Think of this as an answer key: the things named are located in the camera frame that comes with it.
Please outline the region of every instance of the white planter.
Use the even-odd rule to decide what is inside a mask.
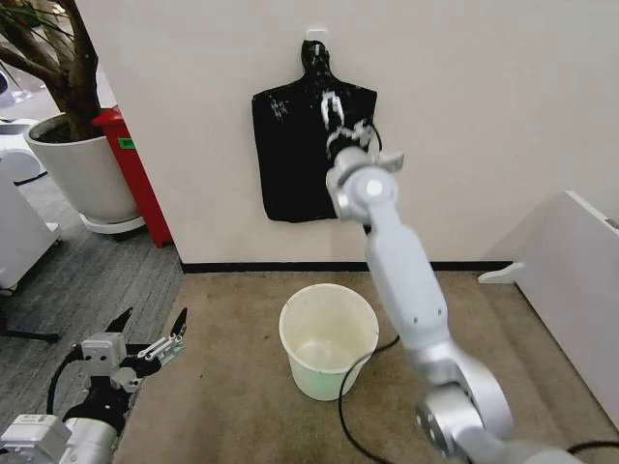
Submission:
[[[26,132],[25,138],[69,202],[94,222],[113,224],[139,217],[132,193],[104,136],[71,143],[35,140],[63,121],[62,114],[41,121]]]

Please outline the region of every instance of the bucket rim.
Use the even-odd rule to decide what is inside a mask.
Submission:
[[[307,362],[301,360],[294,353],[294,351],[292,351],[292,349],[290,348],[290,346],[288,345],[287,341],[285,340],[283,336],[283,331],[282,331],[283,318],[285,316],[285,313],[288,311],[289,303],[295,298],[297,298],[299,295],[306,293],[309,290],[312,290],[316,287],[335,287],[335,288],[344,290],[345,292],[351,295],[354,295],[355,297],[359,298],[364,303],[363,310],[368,313],[368,315],[370,316],[370,319],[372,320],[372,322],[375,324],[375,327],[376,327],[376,332],[374,333],[374,341],[372,342],[373,346],[371,347],[371,350],[367,351],[367,353],[369,353],[370,351],[373,353],[373,351],[376,349],[376,346],[378,346],[378,336],[380,333],[380,327],[378,325],[378,318],[376,317],[374,308],[371,307],[371,304],[369,304],[368,301],[362,295],[358,294],[357,292],[355,292],[354,290],[348,287],[344,287],[343,285],[338,285],[336,283],[314,283],[313,285],[308,285],[307,287],[303,287],[302,289],[295,292],[290,298],[288,298],[288,300],[286,300],[286,303],[283,305],[283,308],[281,309],[281,313],[280,313],[280,341],[281,341],[281,344],[283,345],[283,349],[286,351],[288,356],[291,357],[295,361],[295,363],[302,365],[305,369],[309,369],[314,372],[319,372],[321,374],[345,374],[346,372],[348,372],[352,364],[346,368],[340,368],[340,369],[318,369],[315,366],[312,366],[308,364]],[[362,362],[359,362],[357,364],[357,367],[361,369],[361,367],[363,367],[363,365],[367,363],[370,358],[371,356],[368,356],[365,360],[363,360]]]

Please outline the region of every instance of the robotic arm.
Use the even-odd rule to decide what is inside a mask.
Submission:
[[[187,309],[169,336],[151,345],[125,344],[122,334],[131,310],[75,345],[54,375],[46,415],[20,415],[0,437],[0,448],[35,464],[108,464],[112,445],[125,427],[131,396],[142,380],[158,372],[185,348]],[[53,415],[53,393],[62,368],[82,361],[90,376],[86,399],[63,420]]]
[[[334,112],[340,122],[327,142],[336,155],[327,174],[336,213],[368,231],[368,267],[380,300],[413,367],[431,384],[417,405],[417,424],[443,456],[474,464],[579,463],[560,449],[501,441],[513,425],[505,395],[492,373],[452,340],[447,305],[421,242],[400,221],[392,173],[402,168],[403,154],[362,149],[373,128],[344,128],[336,95],[325,94],[322,107],[325,124]]]

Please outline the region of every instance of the wire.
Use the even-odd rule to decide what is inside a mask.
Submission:
[[[374,129],[374,133],[376,134],[376,138],[378,139],[378,151],[381,151],[383,149],[383,139],[380,138],[380,133],[378,132],[378,129],[376,128],[372,120],[369,121],[369,126]]]
[[[81,348],[75,345],[73,350],[56,368],[56,371],[51,378],[51,382],[49,383],[49,389],[47,389],[47,407],[45,408],[46,414],[54,414],[54,396],[56,395],[56,386],[58,385],[58,379],[60,379],[60,374],[62,374],[62,371],[65,370],[65,367],[67,367],[70,363],[72,363],[73,361],[81,360],[81,357]]]
[[[357,365],[359,363],[362,363],[363,361],[365,361],[367,358],[369,358],[372,355],[377,355],[379,353],[382,353],[383,351],[387,351],[388,349],[390,349],[391,347],[396,345],[396,343],[398,343],[398,342],[399,342],[399,335],[393,341],[390,341],[386,345],[380,346],[380,347],[376,348],[374,351],[363,355],[361,358],[359,358],[357,361],[355,361],[352,364],[352,366],[348,369],[348,371],[346,372],[346,375],[344,375],[344,379],[341,381],[341,385],[339,386],[338,413],[339,413],[339,423],[341,424],[341,429],[344,431],[344,434],[346,435],[346,438],[352,444],[353,447],[355,447],[365,457],[368,457],[369,459],[371,459],[374,462],[379,462],[380,464],[392,464],[392,462],[390,460],[388,460],[388,459],[385,459],[384,457],[381,457],[381,456],[379,456],[377,454],[374,454],[373,452],[369,451],[367,448],[365,448],[363,445],[361,445],[351,435],[350,430],[348,430],[348,426],[346,425],[346,420],[344,419],[344,412],[343,412],[343,409],[342,409],[342,397],[343,397],[343,393],[344,393],[344,385],[346,385],[346,380],[348,380],[348,376],[354,370],[354,368],[357,367]]]
[[[591,440],[572,445],[566,449],[569,454],[577,455],[581,451],[594,450],[597,448],[619,448],[619,442],[611,440]]]

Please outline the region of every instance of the plastic bucket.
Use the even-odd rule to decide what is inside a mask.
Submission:
[[[280,338],[297,387],[311,398],[330,401],[338,399],[350,366],[376,348],[378,321],[358,293],[319,283],[299,290],[286,302],[280,315]],[[344,393],[366,361],[350,373]]]

